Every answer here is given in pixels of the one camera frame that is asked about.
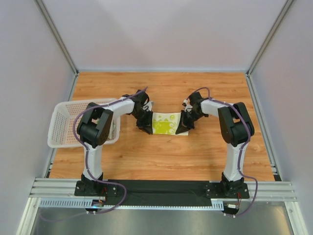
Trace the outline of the green dinosaur pattern towel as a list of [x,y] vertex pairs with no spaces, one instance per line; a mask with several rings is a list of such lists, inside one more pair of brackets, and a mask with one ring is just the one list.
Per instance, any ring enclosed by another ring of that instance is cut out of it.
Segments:
[[113,120],[110,127],[110,140],[113,140],[115,138],[115,129],[116,129],[115,120]]

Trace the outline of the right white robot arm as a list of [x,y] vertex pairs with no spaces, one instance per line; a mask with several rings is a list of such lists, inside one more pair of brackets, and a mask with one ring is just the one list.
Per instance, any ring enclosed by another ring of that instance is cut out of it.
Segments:
[[195,128],[195,121],[201,117],[215,116],[219,119],[223,140],[227,144],[225,168],[219,183],[209,183],[205,187],[206,194],[213,198],[248,199],[249,193],[243,175],[245,151],[254,126],[242,102],[230,104],[211,97],[204,98],[199,91],[193,92],[184,100],[176,134]]

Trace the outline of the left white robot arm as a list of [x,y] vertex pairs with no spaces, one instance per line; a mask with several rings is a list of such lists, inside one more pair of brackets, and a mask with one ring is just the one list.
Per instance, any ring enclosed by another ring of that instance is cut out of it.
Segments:
[[73,133],[84,147],[84,171],[76,183],[76,196],[104,196],[107,184],[103,183],[101,166],[102,146],[107,141],[112,121],[122,115],[132,115],[139,130],[151,135],[152,105],[145,89],[133,95],[99,105],[91,102],[74,120]]

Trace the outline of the lime yellow towel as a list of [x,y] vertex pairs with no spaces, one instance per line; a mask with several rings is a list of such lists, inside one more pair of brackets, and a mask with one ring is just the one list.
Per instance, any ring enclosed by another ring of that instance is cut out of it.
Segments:
[[153,113],[153,134],[176,135],[180,113]]

